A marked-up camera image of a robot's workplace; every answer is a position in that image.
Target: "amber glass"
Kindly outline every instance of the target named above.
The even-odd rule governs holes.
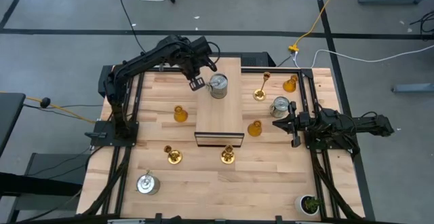
[[[259,120],[254,121],[247,128],[250,136],[259,136],[262,133],[261,123]]]
[[[289,80],[287,80],[287,81],[285,81],[283,83],[283,89],[286,92],[293,92],[293,91],[295,91],[296,88],[297,88],[297,81],[298,81],[297,76],[296,75],[292,75],[291,79],[289,79]]]
[[[187,120],[188,116],[189,116],[189,114],[187,113],[187,111],[185,111],[184,109],[182,109],[181,106],[176,106],[175,107],[174,119],[177,122],[185,122]]]

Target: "yellow candle holder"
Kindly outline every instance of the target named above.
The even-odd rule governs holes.
[[[174,119],[177,122],[185,122],[188,117],[189,117],[189,114],[187,113],[187,111],[182,109],[181,106],[178,105],[175,107]]]
[[[249,132],[250,136],[259,136],[262,133],[262,123],[260,120],[254,121],[252,124],[249,125],[247,128],[247,131]]]
[[[269,72],[264,72],[264,82],[262,83],[262,87],[253,92],[253,98],[257,101],[264,101],[266,98],[266,94],[264,91],[265,82],[268,81],[271,77]]]
[[[171,164],[178,164],[182,160],[182,153],[178,150],[172,150],[171,146],[164,147],[164,151],[167,153],[167,160]]]
[[[283,83],[283,89],[286,92],[294,92],[297,88],[297,81],[298,81],[298,77],[296,75],[292,75],[291,79]]]
[[[225,164],[232,164],[235,161],[235,154],[233,153],[232,145],[227,145],[223,152],[220,154],[220,159]]]

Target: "white pot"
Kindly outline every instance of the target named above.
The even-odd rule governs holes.
[[[315,213],[313,213],[313,214],[309,214],[309,213],[307,213],[306,211],[303,210],[303,207],[301,206],[301,200],[302,200],[304,197],[312,197],[312,198],[314,198],[315,196],[313,196],[313,195],[303,195],[303,196],[299,196],[299,197],[297,197],[297,198],[296,198],[296,201],[294,202],[294,205],[295,205],[295,207],[296,207],[296,210],[297,210],[299,213],[302,213],[302,214],[305,214],[305,215],[308,215],[308,216],[314,216],[314,215],[318,214],[318,212],[319,212],[319,207],[317,208],[317,211],[315,211]]]

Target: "yellow cable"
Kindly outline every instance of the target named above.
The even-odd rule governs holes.
[[[289,47],[289,49],[290,49],[291,51],[298,51],[297,43],[298,43],[298,42],[299,42],[303,37],[306,37],[307,35],[309,35],[309,34],[312,33],[313,29],[314,29],[315,26],[317,25],[319,19],[321,18],[321,15],[323,14],[323,12],[324,12],[324,10],[326,9],[326,6],[327,6],[327,4],[328,4],[329,2],[330,2],[330,0],[327,0],[326,3],[324,4],[323,8],[322,8],[321,11],[319,12],[319,15],[318,15],[317,20],[313,23],[313,26],[312,26],[311,30],[310,30],[308,33],[304,34],[303,36],[299,37],[299,38],[297,39],[297,41],[294,43],[294,45],[292,45],[292,46]]]
[[[39,99],[39,98],[33,98],[33,97],[26,96],[26,99],[29,99],[29,100],[32,100],[32,101],[35,101],[35,102],[42,102],[42,100]],[[62,107],[60,107],[58,105],[53,105],[52,103],[50,103],[50,106],[53,107],[53,108],[59,109],[61,111],[64,111],[64,112],[66,112],[68,114],[74,115],[77,119],[82,119],[83,121],[87,121],[87,122],[89,122],[91,124],[95,124],[96,123],[95,121],[93,121],[91,119],[86,119],[86,118],[84,118],[84,117],[82,117],[80,115],[77,115],[76,113],[74,113],[74,112],[72,112],[72,111],[70,111],[68,109],[62,108]]]

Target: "tin can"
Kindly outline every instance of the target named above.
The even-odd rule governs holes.
[[[140,193],[153,195],[160,189],[160,181],[157,177],[145,174],[137,180],[137,190]]]
[[[221,99],[228,93],[228,79],[223,74],[214,74],[210,80],[211,96]]]
[[[278,96],[270,105],[270,114],[273,117],[281,118],[288,111],[288,105],[290,105],[290,101],[287,98]]]

